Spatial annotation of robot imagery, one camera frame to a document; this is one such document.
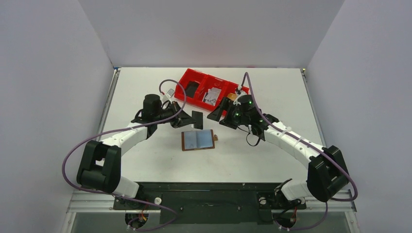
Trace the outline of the black credit card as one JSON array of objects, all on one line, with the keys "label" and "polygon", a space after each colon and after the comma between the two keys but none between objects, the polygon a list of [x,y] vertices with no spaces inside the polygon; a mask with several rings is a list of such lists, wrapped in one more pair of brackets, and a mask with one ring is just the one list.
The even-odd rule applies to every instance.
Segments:
[{"label": "black credit card", "polygon": [[192,118],[194,119],[194,123],[192,124],[194,129],[203,130],[203,113],[198,111],[192,111]]}]

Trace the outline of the brown leather card holder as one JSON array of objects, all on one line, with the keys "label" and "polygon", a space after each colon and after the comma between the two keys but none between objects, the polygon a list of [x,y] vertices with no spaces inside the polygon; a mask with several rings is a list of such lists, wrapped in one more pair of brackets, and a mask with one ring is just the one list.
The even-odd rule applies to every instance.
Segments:
[{"label": "brown leather card holder", "polygon": [[217,135],[210,130],[181,132],[182,151],[214,149]]}]

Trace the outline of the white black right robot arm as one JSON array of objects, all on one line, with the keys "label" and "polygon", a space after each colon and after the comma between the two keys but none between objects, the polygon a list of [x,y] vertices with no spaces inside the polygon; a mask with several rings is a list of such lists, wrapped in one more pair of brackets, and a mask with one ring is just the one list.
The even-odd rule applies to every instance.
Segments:
[{"label": "white black right robot arm", "polygon": [[328,202],[349,183],[348,170],[337,147],[326,148],[306,140],[276,117],[262,113],[249,94],[236,101],[223,98],[207,118],[232,129],[247,127],[260,141],[278,146],[307,169],[306,179],[287,179],[275,188],[274,201],[280,207],[307,197]]}]

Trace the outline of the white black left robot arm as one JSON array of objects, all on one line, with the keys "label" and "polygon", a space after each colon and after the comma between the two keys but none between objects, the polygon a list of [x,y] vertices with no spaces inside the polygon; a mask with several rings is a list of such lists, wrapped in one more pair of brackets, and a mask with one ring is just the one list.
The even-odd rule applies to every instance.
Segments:
[{"label": "white black left robot arm", "polygon": [[124,131],[102,141],[90,140],[86,143],[78,169],[76,181],[83,188],[102,191],[126,197],[126,203],[134,209],[144,205],[143,186],[121,176],[121,158],[137,143],[150,138],[158,124],[169,123],[173,128],[193,125],[203,127],[203,114],[183,111],[175,101],[163,106],[160,96],[148,94],[143,100],[143,108]]}]

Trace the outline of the white grey cards in bin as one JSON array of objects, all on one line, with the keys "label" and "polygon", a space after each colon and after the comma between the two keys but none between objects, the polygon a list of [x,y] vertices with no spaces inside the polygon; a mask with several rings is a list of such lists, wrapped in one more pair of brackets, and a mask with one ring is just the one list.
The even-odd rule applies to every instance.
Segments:
[{"label": "white grey cards in bin", "polygon": [[208,89],[208,91],[203,96],[203,102],[206,104],[215,106],[218,101],[218,97],[220,93],[221,93],[221,89],[218,89],[216,87]]}]

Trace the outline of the yellow card in bin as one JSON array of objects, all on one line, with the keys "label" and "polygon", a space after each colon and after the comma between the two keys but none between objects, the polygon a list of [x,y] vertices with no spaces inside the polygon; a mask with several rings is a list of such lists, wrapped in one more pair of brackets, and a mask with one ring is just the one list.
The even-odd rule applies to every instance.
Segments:
[{"label": "yellow card in bin", "polygon": [[232,101],[235,101],[235,99],[237,98],[237,94],[229,93],[226,97],[229,98]]}]

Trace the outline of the black card in bin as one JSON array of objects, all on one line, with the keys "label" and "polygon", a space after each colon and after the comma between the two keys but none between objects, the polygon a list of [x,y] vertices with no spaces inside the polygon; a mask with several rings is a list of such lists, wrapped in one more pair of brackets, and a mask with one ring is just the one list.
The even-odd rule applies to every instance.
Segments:
[{"label": "black card in bin", "polygon": [[198,82],[189,81],[187,86],[185,87],[186,96],[188,98],[193,98],[199,85],[200,84]]}]

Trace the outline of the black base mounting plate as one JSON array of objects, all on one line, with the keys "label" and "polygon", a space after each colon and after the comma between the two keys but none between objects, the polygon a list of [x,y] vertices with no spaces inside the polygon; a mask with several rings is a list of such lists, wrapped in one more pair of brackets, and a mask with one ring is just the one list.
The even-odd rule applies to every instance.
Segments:
[{"label": "black base mounting plate", "polygon": [[151,183],[142,182],[143,200],[178,213],[176,224],[270,224],[284,209],[296,203],[275,200],[278,183]]}]

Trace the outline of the aluminium front rail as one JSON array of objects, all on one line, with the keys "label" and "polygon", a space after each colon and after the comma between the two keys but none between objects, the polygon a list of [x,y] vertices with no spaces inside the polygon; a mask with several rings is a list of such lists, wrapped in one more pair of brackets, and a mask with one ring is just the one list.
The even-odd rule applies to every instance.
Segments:
[{"label": "aluminium front rail", "polygon": [[[172,198],[167,201],[168,195],[161,194],[161,205],[166,206],[175,211],[188,210],[190,207],[234,207],[235,210],[246,208],[248,201],[252,205],[259,205],[254,197],[241,197],[240,200],[235,200],[235,196],[230,195],[228,198],[222,197],[213,199],[211,195],[205,192],[199,195],[186,194],[185,197]],[[107,194],[93,194],[83,191],[75,191],[69,203],[68,213],[159,213],[160,208],[155,206],[145,207],[130,207],[126,202],[117,200],[115,197]]]}]

